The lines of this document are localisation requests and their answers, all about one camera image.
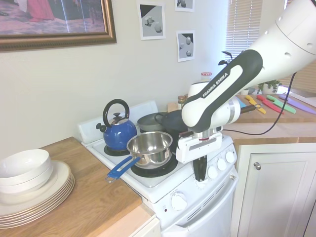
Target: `paper print on wall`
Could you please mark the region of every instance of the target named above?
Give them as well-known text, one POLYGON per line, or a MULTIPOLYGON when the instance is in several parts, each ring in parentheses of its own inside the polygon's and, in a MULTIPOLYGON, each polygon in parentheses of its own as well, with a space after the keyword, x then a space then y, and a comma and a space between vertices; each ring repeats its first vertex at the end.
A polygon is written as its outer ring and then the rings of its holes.
POLYGON ((193 60, 195 58, 195 32, 177 31, 178 62, 193 60))
POLYGON ((165 39, 164 3, 137 2, 141 40, 165 39))
POLYGON ((101 0, 0 0, 0 36, 105 32, 101 0))
POLYGON ((174 0, 176 11, 193 12, 195 9, 196 0, 174 0))

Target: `potted plant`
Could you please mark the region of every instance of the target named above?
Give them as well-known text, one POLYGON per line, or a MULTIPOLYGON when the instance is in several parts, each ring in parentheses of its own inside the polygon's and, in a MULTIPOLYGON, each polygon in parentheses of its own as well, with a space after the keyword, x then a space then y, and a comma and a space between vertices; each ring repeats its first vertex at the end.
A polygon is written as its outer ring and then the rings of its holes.
POLYGON ((271 80, 265 83, 260 83, 258 85, 257 94, 259 94, 260 91, 264 95, 276 94, 279 85, 282 85, 279 80, 271 80))

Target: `green knife handle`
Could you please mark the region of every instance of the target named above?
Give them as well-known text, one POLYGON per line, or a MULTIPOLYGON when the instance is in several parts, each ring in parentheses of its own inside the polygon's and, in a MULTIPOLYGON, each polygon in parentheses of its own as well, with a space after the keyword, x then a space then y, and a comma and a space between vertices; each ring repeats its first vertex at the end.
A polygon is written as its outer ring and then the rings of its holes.
MULTIPOLYGON (((270 96, 270 95, 267 95, 267 99, 268 99, 268 100, 272 100, 273 103, 274 103, 276 106, 278 106, 278 107, 280 107, 280 108, 283 107, 283 104, 284 104, 284 103, 281 102, 280 100, 276 99, 275 97, 270 96)), ((290 113, 293 113, 293 114, 296 113, 296 110, 295 110, 294 108, 292 108, 291 106, 288 106, 288 105, 285 105, 284 110, 289 111, 290 113)))

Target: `window blind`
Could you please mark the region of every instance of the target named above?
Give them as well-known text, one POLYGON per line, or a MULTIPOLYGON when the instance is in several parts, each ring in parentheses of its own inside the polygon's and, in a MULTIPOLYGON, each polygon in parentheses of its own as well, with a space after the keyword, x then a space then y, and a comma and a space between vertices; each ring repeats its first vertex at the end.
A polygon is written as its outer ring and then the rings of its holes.
MULTIPOLYGON (((286 6, 291 4, 291 2, 293 2, 293 0, 288 0, 286 6)), ((291 76, 281 79, 280 81, 283 85, 289 85, 290 80, 291 76)), ((294 89, 316 93, 316 61, 297 72, 292 87, 294 89)))
POLYGON ((226 51, 237 57, 259 37, 262 0, 230 0, 226 51))

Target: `colorful knife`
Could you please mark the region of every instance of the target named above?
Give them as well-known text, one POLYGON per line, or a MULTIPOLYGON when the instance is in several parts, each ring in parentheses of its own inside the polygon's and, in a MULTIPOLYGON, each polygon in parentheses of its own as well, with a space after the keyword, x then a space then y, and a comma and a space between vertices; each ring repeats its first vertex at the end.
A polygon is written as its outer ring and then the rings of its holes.
POLYGON ((271 101, 269 101, 269 100, 266 99, 266 97, 264 97, 264 96, 262 96, 262 95, 257 95, 257 99, 258 99, 258 100, 261 100, 262 103, 263 103, 264 105, 268 106, 270 109, 273 109, 274 111, 277 111, 278 113, 281 112, 281 109, 280 109, 278 106, 272 104, 271 101))
MULTIPOLYGON (((285 100, 286 98, 286 95, 279 95, 279 97, 282 99, 282 100, 285 100)), ((311 109, 310 107, 306 106, 306 105, 303 105, 302 103, 296 101, 296 100, 293 100, 291 99, 290 97, 287 98, 287 103, 296 107, 296 108, 299 108, 300 110, 303 110, 305 112, 308 112, 308 113, 311 113, 313 115, 316 115, 316 111, 311 109)))
POLYGON ((250 96, 250 95, 246 95, 245 97, 247 100, 249 100, 249 103, 251 105, 254 105, 256 107, 257 110, 259 110, 261 113, 265 114, 267 111, 265 109, 263 109, 260 105, 260 107, 258 107, 258 103, 250 96))
MULTIPOLYGON (((267 99, 273 101, 273 103, 274 103, 276 106, 278 106, 278 107, 280 107, 280 108, 283 108, 284 103, 281 102, 281 101, 279 101, 279 100, 276 99, 275 97, 273 97, 273 96, 271 96, 271 95, 267 95, 267 99)), ((293 107, 289 106, 289 105, 285 105, 284 110, 289 111, 289 112, 292 113, 292 114, 295 114, 295 113, 296 113, 296 110, 295 110, 293 107)))
POLYGON ((246 104, 244 102, 242 102, 238 97, 236 98, 238 99, 241 108, 246 107, 246 104))

